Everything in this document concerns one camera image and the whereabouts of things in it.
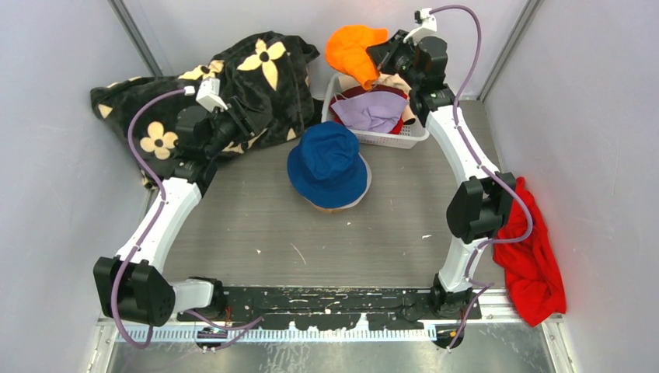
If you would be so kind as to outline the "orange bucket hat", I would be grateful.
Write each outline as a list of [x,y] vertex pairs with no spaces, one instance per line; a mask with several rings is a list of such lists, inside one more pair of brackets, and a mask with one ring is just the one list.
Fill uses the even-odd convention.
[[367,48],[386,42],[388,35],[388,30],[383,28],[343,26],[326,43],[326,62],[334,70],[352,77],[362,89],[371,90],[380,73]]

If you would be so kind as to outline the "blue bucket hat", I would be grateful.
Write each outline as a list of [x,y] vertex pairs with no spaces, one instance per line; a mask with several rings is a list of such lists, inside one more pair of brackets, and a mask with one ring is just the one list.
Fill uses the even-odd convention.
[[295,191],[326,210],[355,206],[372,181],[356,135],[334,121],[314,125],[302,135],[288,154],[286,170]]

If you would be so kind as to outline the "wooden hat stand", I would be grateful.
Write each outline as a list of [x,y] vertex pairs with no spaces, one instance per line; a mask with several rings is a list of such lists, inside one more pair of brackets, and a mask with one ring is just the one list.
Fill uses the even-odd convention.
[[321,212],[327,213],[327,214],[336,214],[336,213],[340,213],[340,212],[346,210],[345,208],[341,208],[341,207],[339,207],[339,208],[325,208],[325,207],[319,207],[319,206],[315,206],[315,205],[313,205],[313,207],[317,211],[321,211]]

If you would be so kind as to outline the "grey bucket hat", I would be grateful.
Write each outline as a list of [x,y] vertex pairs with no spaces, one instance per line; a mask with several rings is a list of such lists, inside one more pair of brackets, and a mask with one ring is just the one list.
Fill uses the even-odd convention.
[[[345,208],[346,210],[351,209],[351,208],[357,206],[357,205],[358,205],[358,204],[359,204],[359,203],[365,198],[365,196],[368,194],[368,192],[369,192],[369,190],[370,190],[371,183],[372,183],[372,171],[371,171],[371,167],[370,167],[370,165],[368,164],[368,162],[366,161],[366,159],[364,158],[364,156],[363,156],[362,154],[360,154],[359,156],[360,156],[360,158],[361,158],[361,161],[364,163],[364,166],[365,166],[366,171],[367,171],[366,188],[365,188],[364,192],[363,192],[363,193],[362,193],[362,194],[361,194],[356,200],[354,200],[354,201],[352,201],[351,203],[346,204],[346,205],[344,205],[344,206],[341,207],[341,208]],[[318,205],[312,203],[312,202],[311,202],[309,199],[307,199],[307,198],[305,198],[305,200],[306,200],[307,202],[309,202],[312,206],[313,206],[313,205],[318,206]]]

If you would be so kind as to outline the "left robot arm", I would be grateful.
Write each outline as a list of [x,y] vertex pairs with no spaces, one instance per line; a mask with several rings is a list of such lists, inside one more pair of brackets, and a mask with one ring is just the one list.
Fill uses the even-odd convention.
[[137,229],[111,257],[93,267],[102,313],[117,325],[162,326],[173,316],[196,311],[209,321],[228,306],[223,283],[212,277],[169,282],[163,268],[183,223],[201,202],[217,166],[209,154],[218,111],[198,104],[173,111],[173,120],[149,119],[156,101],[135,110],[120,126],[148,181],[157,188]]

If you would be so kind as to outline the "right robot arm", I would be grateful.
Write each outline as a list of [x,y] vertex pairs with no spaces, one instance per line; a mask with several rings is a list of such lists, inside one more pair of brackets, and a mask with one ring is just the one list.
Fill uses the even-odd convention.
[[400,30],[366,51],[379,72],[398,75],[410,86],[410,107],[440,145],[456,178],[457,189],[446,211],[452,240],[427,302],[441,319],[464,315],[475,298],[472,276],[483,249],[508,223],[516,179],[498,171],[468,129],[458,100],[445,83],[444,40],[436,36],[414,40]]

